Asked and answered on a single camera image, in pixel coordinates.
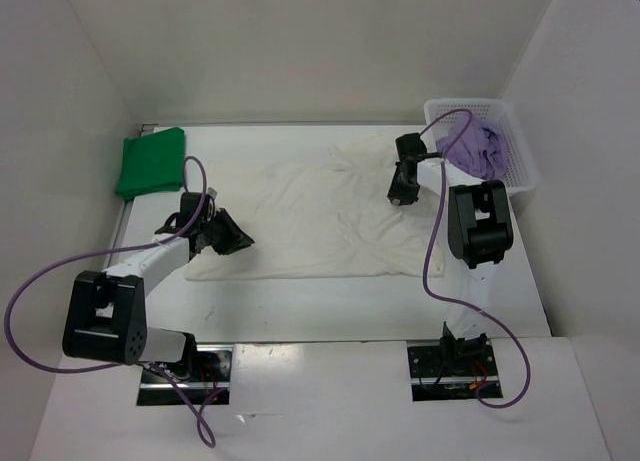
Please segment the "white plastic basket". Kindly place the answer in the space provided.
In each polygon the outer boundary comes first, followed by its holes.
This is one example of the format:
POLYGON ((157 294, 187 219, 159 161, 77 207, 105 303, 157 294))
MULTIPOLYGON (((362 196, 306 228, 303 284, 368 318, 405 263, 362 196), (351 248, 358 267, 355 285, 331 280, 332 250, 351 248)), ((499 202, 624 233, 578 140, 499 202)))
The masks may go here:
POLYGON ((448 111, 466 109, 473 115, 497 126, 507 143, 508 167, 502 181, 509 196, 532 191, 539 179, 533 155, 512 107, 503 100, 492 98, 438 98, 424 103, 425 124, 448 111))

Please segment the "green t shirt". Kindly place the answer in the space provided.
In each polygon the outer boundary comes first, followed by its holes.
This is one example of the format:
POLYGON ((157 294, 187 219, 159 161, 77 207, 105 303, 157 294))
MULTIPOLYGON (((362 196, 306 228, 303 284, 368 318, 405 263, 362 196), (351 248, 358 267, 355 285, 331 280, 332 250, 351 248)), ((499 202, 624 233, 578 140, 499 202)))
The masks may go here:
POLYGON ((179 191, 185 152, 186 135, 179 127, 126 138, 116 194, 129 202, 147 194, 179 191))

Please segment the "lavender t shirt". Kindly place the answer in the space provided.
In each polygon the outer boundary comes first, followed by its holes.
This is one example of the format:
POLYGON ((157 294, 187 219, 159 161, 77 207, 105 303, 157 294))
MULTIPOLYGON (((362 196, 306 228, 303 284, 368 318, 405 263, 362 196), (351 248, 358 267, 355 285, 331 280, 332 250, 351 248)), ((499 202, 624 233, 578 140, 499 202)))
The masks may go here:
POLYGON ((446 159, 476 178, 485 181, 500 179, 508 168, 508 143, 498 125, 473 117, 446 159))

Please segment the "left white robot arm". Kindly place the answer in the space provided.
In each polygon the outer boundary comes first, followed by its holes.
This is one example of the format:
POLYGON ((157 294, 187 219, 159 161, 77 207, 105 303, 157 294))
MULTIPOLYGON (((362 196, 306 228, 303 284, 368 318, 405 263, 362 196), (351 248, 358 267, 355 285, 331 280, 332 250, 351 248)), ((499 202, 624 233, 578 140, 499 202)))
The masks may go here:
POLYGON ((254 244, 224 209, 204 207, 194 223, 176 212, 154 233, 148 248, 105 271, 83 271, 75 279, 64 328, 66 356, 119 365, 164 363, 180 381, 200 366, 195 336, 152 328, 146 298, 170 274, 206 248, 231 255, 254 244))

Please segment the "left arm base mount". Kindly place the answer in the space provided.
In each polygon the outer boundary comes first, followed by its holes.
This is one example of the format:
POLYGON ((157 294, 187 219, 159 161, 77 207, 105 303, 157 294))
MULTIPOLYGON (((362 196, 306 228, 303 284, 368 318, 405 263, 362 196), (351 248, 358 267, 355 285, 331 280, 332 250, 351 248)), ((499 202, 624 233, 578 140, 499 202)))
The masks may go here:
MULTIPOLYGON (((186 362, 157 362, 160 369, 176 384, 197 408, 206 405, 228 405, 233 361, 231 346, 197 349, 186 362)), ((136 405, 140 407, 184 405, 183 399, 155 369, 144 367, 136 405)))

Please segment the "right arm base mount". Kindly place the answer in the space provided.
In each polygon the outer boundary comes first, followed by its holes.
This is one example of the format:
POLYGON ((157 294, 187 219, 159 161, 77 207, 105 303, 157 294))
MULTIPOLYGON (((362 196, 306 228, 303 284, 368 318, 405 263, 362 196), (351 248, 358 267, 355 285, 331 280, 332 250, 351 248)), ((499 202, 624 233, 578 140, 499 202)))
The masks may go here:
POLYGON ((503 398, 493 347, 481 356, 446 364, 436 341, 409 343, 407 357, 413 402, 503 398))

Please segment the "white t shirt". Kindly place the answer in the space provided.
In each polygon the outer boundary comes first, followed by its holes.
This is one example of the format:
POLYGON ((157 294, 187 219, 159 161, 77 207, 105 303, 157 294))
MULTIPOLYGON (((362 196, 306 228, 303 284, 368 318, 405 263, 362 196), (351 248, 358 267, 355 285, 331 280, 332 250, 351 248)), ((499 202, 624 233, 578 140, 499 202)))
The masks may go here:
POLYGON ((218 205, 254 241, 232 255, 207 248, 185 268, 189 281, 419 277, 444 273, 436 248, 424 260, 438 198, 387 198, 398 159, 392 141, 374 136, 333 145, 320 162, 211 161, 208 184, 218 205))

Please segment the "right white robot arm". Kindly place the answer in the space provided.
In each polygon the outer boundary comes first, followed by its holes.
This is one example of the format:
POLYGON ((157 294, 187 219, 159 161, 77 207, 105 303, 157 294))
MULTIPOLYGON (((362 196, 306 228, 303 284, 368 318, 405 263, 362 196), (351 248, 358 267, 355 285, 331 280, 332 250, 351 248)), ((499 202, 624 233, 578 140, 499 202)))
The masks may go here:
POLYGON ((501 181, 483 181, 439 158, 398 161, 388 192, 390 202, 413 204, 422 188, 439 196, 423 268, 423 287, 432 299, 450 305, 438 358, 446 372, 460 374, 485 351, 487 336, 482 321, 489 306, 492 278, 514 241, 508 196, 501 181), (449 295, 434 292, 428 284, 437 240, 445 243, 443 253, 458 275, 459 286, 449 295))

